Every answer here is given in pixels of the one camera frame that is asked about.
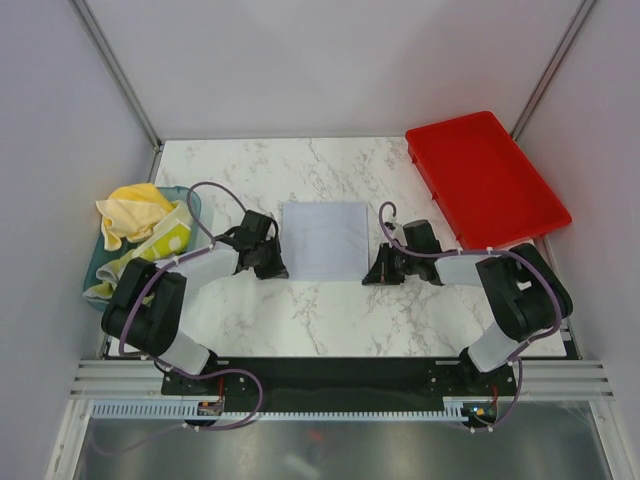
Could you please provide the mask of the light blue towel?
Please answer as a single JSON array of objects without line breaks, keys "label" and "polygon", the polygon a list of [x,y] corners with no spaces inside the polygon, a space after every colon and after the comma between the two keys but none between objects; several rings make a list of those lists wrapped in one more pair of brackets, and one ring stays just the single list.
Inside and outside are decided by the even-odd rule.
[{"label": "light blue towel", "polygon": [[369,271],[367,205],[290,202],[282,211],[282,254],[300,282],[359,282]]}]

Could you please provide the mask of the green frog pattern towel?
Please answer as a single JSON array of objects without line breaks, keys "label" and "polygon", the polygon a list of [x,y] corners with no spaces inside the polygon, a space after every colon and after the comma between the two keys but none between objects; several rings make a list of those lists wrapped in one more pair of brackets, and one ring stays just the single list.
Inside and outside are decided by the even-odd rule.
[{"label": "green frog pattern towel", "polygon": [[133,258],[157,261],[183,252],[189,245],[192,216],[183,201],[173,202],[174,209],[153,227],[152,235],[136,247]]}]

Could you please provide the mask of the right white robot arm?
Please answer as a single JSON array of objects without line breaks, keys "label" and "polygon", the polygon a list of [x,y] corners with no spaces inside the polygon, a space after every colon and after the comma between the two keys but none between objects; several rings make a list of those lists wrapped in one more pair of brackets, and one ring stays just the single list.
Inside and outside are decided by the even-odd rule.
[{"label": "right white robot arm", "polygon": [[573,301],[536,247],[522,243],[498,254],[443,251],[429,221],[401,227],[404,244],[391,235],[396,226],[385,222],[388,241],[362,284],[400,285],[415,275],[435,286],[481,288],[493,322],[473,344],[462,350],[458,385],[480,394],[493,383],[493,372],[523,352],[573,313]]}]

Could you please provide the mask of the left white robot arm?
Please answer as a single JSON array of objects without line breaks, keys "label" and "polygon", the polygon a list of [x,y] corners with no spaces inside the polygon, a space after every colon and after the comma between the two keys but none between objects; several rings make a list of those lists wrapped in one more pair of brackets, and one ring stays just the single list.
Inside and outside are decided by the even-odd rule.
[{"label": "left white robot arm", "polygon": [[253,210],[205,247],[158,262],[131,260],[103,312],[101,328],[121,347],[184,372],[184,382],[195,393],[210,393],[219,371],[209,363],[214,353],[182,330],[185,299],[247,270],[259,280],[289,277],[276,220]]}]

